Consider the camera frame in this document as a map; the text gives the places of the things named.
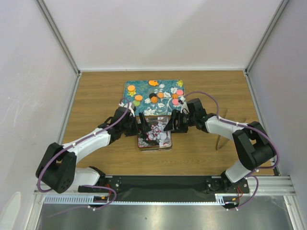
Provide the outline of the gold cookie tin box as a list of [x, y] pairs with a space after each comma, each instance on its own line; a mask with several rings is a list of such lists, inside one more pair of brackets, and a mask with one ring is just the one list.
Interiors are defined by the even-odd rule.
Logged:
[[165, 150], [171, 150], [172, 147], [166, 147], [166, 148], [139, 148], [141, 152], [152, 152], [152, 151], [165, 151]]

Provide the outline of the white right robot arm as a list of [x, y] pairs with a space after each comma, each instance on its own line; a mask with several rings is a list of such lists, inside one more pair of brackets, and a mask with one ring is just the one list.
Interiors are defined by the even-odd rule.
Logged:
[[221, 189], [231, 193], [247, 175], [277, 155], [276, 147], [259, 122], [237, 123], [206, 113], [200, 99], [183, 103], [183, 108], [173, 110], [164, 131], [186, 133], [196, 127], [205, 133], [216, 134], [235, 144], [238, 160], [221, 173]]

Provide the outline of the gold tin lid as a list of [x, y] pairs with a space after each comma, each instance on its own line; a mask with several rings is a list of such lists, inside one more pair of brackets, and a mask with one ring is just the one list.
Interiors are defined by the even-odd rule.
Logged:
[[146, 116], [150, 132], [138, 133], [138, 148], [166, 148], [172, 146], [170, 131], [164, 131], [168, 116]]

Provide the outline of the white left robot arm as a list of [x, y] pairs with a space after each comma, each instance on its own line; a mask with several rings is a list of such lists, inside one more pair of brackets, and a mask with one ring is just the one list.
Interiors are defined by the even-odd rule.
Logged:
[[77, 163], [95, 152], [106, 147], [121, 135], [135, 136], [146, 134], [151, 130], [143, 113], [139, 114], [138, 122], [132, 109], [119, 107], [112, 117], [94, 131], [67, 144], [51, 143], [35, 173], [38, 178], [37, 188], [40, 192], [66, 192], [71, 186], [90, 187], [95, 192], [105, 188], [105, 175], [95, 167], [77, 169]]

